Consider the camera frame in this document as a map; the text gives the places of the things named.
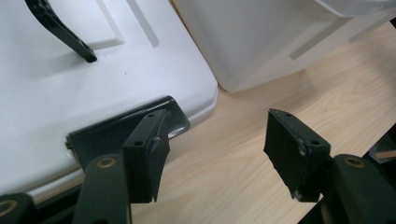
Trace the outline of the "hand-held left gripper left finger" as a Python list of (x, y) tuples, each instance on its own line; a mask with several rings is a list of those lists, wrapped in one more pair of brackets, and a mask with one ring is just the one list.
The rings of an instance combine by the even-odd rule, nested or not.
[(170, 151), (169, 119), (170, 113), (165, 109), (147, 114), (123, 145), (131, 203), (157, 201), (163, 167)]

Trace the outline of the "dark frame beside table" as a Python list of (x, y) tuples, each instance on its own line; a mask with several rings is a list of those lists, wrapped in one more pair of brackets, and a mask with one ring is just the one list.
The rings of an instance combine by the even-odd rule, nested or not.
[(396, 124), (394, 124), (363, 156), (380, 168), (396, 183)]

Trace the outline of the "dark grey box latch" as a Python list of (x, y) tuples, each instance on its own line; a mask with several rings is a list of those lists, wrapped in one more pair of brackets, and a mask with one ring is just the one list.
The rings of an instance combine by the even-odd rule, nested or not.
[(139, 122), (148, 114), (165, 109), (170, 113), (168, 137), (186, 132), (191, 124), (177, 101), (164, 96), (109, 119), (71, 132), (66, 137), (66, 147), (71, 149), (83, 170), (91, 160), (118, 153)]

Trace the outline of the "white storage box lid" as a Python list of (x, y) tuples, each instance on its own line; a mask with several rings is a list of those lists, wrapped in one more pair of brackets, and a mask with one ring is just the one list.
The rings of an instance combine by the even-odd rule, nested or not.
[(218, 84), (170, 0), (49, 0), (89, 45), (88, 63), (25, 0), (0, 0), (0, 195), (43, 200), (82, 173), (66, 136), (164, 96), (196, 122)]

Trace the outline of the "white plastic storage box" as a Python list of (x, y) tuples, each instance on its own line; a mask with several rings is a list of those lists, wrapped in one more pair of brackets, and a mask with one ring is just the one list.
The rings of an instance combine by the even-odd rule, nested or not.
[(396, 17), (396, 0), (173, 0), (226, 91), (310, 66)]

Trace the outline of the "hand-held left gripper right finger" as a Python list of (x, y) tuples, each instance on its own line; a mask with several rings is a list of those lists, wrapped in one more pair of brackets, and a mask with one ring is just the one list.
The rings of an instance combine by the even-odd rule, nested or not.
[(268, 111), (263, 151), (293, 199), (315, 203), (322, 192), (331, 145), (289, 112)]

